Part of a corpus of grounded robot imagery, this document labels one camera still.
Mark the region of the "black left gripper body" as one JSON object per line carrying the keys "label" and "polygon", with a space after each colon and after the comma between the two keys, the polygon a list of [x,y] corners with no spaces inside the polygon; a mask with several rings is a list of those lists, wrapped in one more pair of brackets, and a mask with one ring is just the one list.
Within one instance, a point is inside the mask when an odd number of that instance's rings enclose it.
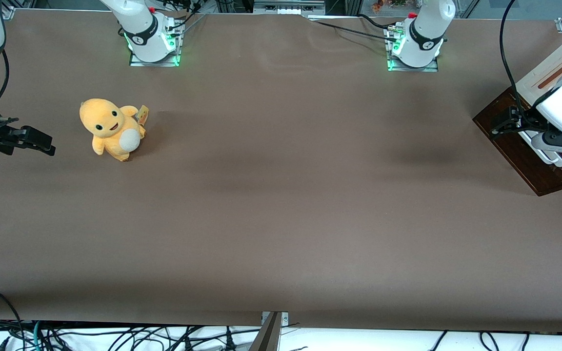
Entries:
{"label": "black left gripper body", "polygon": [[520,127],[518,132],[533,131],[537,133],[546,133],[549,131],[548,120],[536,109],[530,108],[524,110],[518,109],[520,112]]}

